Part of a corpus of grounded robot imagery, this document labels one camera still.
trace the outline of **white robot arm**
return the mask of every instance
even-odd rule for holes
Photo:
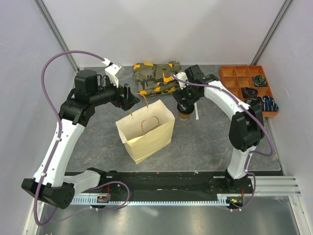
[[[220,81],[213,81],[209,83],[210,85],[220,87],[221,89],[226,88],[222,85]],[[230,120],[232,120],[232,117],[236,113],[242,113],[243,110],[239,107],[236,102],[230,98],[226,93],[221,92],[218,89],[211,88],[211,87],[205,87],[204,88],[204,96],[210,100],[212,100],[214,103],[216,103],[220,109],[223,110],[224,113],[229,117]],[[250,105],[241,102],[238,98],[237,100],[241,103],[241,105],[244,106],[247,110],[249,109]],[[256,146],[251,146],[247,148],[246,151],[242,151],[240,149],[233,148],[233,153],[230,161],[230,165],[228,166],[228,173],[233,179],[240,179],[246,175],[246,167],[245,165],[248,165],[249,162],[247,161],[247,156],[250,151],[255,150]]]
[[[119,72],[120,66],[111,64],[110,61],[108,63],[110,64],[107,64],[109,66],[105,69],[107,74],[105,86],[102,84],[98,86],[97,77],[99,75],[95,71],[79,71],[75,76],[75,88],[61,105],[59,116],[62,120],[63,131],[41,186],[38,199],[43,202],[65,209],[69,206],[74,195],[99,184],[101,175],[95,169],[88,169],[76,176],[64,177],[74,146],[90,117],[95,113],[94,107],[111,102],[116,107],[128,110],[139,102],[139,99],[130,92],[130,87],[127,84],[124,87],[118,84],[116,74]],[[221,92],[221,89],[225,89],[221,82],[205,77],[199,66],[192,66],[185,72],[177,74],[177,77],[183,81],[203,82],[203,84],[209,82],[210,85],[214,86],[214,88],[204,88],[179,83],[180,89],[174,92],[173,96],[178,102],[178,110],[182,113],[188,112],[188,109],[203,96],[212,100],[226,113],[232,120],[229,138],[234,146],[226,175],[231,180],[244,178],[249,161],[248,153],[256,148],[264,134],[253,123],[246,123],[243,110],[236,101],[240,102],[244,108],[252,110],[254,115],[258,116],[258,119],[263,123],[262,111],[253,110],[248,104],[238,99],[234,100]],[[58,138],[58,130],[57,126],[51,145],[34,177],[24,179],[22,183],[22,188],[33,197],[54,143]]]
[[[33,197],[39,185],[40,178],[44,176],[38,199],[59,208],[69,206],[73,197],[89,188],[96,187],[100,181],[100,174],[95,169],[64,177],[66,166],[73,152],[77,140],[84,131],[89,119],[95,113],[95,107],[111,102],[114,106],[128,110],[140,100],[130,90],[118,84],[117,74],[121,66],[106,62],[105,86],[103,80],[93,70],[81,70],[75,76],[75,88],[69,93],[67,100],[61,105],[59,116],[61,118],[62,133],[58,137],[59,125],[46,156],[32,179],[24,179],[22,188]],[[49,167],[44,168],[52,152],[55,142],[59,141]]]
[[[230,96],[231,93],[218,81],[217,77],[212,74],[205,76],[198,65],[178,73],[176,78],[182,81],[179,82],[180,89],[173,93],[178,102],[177,108],[180,113],[191,114],[194,110],[194,103],[205,96],[216,103],[229,117],[231,120],[229,139],[234,148],[226,174],[230,176],[232,181],[245,177],[252,155],[251,151],[255,150],[264,137],[264,133],[256,122],[248,117],[241,106],[251,112],[263,125],[261,108],[258,106],[250,107],[234,95]],[[188,85],[184,82],[196,83],[199,86]]]

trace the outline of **gray table surface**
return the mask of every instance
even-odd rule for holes
[[[213,73],[218,77],[219,66],[200,66],[204,74]],[[104,68],[91,68],[103,74]],[[133,68],[125,67],[120,84],[128,83],[132,92],[137,92]],[[95,115],[79,138],[67,165],[67,171],[85,171],[95,167],[104,171],[224,171],[232,155],[228,139],[230,120],[212,101],[203,97],[198,104],[199,120],[193,113],[189,120],[178,118],[176,101],[172,95],[150,97],[149,103],[161,99],[172,111],[176,120],[172,142],[143,162],[135,164],[128,155],[115,122],[129,115],[108,103],[96,107]],[[132,110],[145,106],[141,99]],[[266,138],[261,140],[257,150],[269,152]],[[249,170],[280,170],[277,155],[267,158],[253,155]]]
[[[54,220],[87,206],[58,210]],[[42,221],[53,207],[46,205]],[[241,212],[214,206],[126,206],[117,211],[86,210],[37,235],[299,235],[288,197],[255,197]]]

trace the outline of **brown paper bag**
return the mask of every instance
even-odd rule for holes
[[[116,122],[119,136],[136,164],[172,140],[175,117],[161,100]]]

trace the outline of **orange compartment organizer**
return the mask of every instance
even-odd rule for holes
[[[266,86],[255,87],[253,78],[256,75],[263,75],[266,79]],[[258,91],[258,96],[263,97],[269,95],[273,97],[270,90],[268,79],[264,73],[262,66],[221,66],[220,67],[220,81],[221,83],[232,92],[238,99],[246,102],[244,99],[241,88],[252,87]],[[274,117],[278,114],[278,111],[263,112],[265,118]]]

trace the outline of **camouflage bag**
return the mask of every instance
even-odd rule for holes
[[[179,62],[169,62],[163,65],[138,63],[134,65],[134,77],[138,92],[145,96],[155,96],[173,93],[178,83],[173,81],[171,74],[181,72]]]

